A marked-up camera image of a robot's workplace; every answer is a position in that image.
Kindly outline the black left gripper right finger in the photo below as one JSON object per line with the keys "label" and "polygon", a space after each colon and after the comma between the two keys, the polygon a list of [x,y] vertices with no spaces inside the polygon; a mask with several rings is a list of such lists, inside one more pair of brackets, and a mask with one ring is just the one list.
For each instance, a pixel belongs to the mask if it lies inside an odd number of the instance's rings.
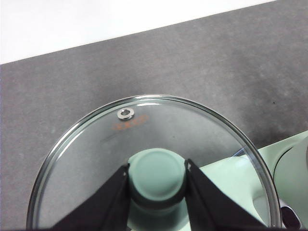
{"label": "black left gripper right finger", "polygon": [[192,231],[263,231],[266,226],[224,194],[191,160],[185,161],[185,201]]}

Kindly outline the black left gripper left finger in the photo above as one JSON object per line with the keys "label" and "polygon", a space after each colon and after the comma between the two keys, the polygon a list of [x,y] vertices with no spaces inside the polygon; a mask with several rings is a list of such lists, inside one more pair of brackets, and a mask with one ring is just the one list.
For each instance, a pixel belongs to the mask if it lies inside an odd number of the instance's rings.
{"label": "black left gripper left finger", "polygon": [[128,167],[122,165],[92,196],[62,218],[52,231],[125,231],[130,194]]}

